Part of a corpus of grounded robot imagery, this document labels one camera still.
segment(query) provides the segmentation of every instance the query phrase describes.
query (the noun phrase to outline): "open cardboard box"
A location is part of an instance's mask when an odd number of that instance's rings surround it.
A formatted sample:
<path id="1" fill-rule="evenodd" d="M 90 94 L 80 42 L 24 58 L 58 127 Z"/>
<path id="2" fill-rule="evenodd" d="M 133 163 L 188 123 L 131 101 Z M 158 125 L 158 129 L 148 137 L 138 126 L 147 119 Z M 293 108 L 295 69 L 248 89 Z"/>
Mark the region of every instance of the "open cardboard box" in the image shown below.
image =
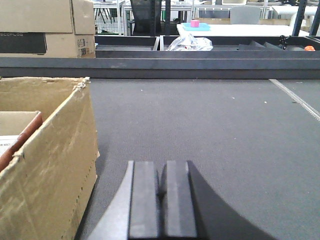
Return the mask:
<path id="1" fill-rule="evenodd" d="M 89 79 L 2 78 L 0 89 L 0 111 L 44 121 L 0 172 L 0 239 L 73 239 L 99 154 Z"/>
<path id="2" fill-rule="evenodd" d="M 0 172 L 42 122 L 40 111 L 0 111 Z"/>

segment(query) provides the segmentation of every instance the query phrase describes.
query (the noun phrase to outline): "black metal tray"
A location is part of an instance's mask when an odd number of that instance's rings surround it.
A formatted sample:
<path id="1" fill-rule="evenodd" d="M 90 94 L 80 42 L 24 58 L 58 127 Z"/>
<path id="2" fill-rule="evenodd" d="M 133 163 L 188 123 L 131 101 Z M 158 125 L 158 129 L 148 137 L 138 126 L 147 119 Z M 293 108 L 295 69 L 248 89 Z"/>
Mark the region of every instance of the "black metal tray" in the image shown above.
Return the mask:
<path id="1" fill-rule="evenodd" d="M 159 37 L 151 36 L 95 36 L 97 58 L 121 57 L 128 52 L 157 51 Z"/>

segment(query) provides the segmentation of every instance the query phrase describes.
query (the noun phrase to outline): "blue tray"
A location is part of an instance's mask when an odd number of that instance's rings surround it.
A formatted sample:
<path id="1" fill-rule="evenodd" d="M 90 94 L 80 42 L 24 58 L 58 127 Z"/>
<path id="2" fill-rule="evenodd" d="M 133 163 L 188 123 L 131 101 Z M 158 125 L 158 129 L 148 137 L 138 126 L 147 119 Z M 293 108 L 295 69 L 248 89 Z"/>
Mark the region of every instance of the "blue tray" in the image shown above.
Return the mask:
<path id="1" fill-rule="evenodd" d="M 192 27 L 190 22 L 183 22 L 182 26 L 186 31 L 210 31 L 210 26 L 207 23 L 199 23 L 199 27 Z"/>

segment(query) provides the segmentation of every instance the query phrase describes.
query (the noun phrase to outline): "chair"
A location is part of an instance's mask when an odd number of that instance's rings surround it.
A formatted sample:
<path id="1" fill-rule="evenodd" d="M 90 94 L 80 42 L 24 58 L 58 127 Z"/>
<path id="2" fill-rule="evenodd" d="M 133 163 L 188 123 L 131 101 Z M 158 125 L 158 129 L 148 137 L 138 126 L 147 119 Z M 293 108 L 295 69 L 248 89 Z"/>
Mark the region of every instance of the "chair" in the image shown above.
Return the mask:
<path id="1" fill-rule="evenodd" d="M 233 6 L 230 10 L 231 24 L 259 24 L 260 20 L 259 6 Z"/>
<path id="2" fill-rule="evenodd" d="M 133 35 L 152 36 L 152 11 L 151 4 L 155 4 L 155 32 L 161 32 L 161 0 L 130 0 L 134 16 Z"/>

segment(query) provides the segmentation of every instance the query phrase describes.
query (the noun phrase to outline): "black chair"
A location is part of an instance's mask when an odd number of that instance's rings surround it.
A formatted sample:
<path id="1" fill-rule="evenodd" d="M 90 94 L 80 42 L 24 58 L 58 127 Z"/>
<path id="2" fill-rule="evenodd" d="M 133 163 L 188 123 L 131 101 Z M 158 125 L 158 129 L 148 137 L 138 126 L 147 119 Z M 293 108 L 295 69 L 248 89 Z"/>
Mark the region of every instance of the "black chair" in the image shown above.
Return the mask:
<path id="1" fill-rule="evenodd" d="M 130 0 L 133 11 L 134 36 L 154 36 L 161 32 L 161 0 Z"/>

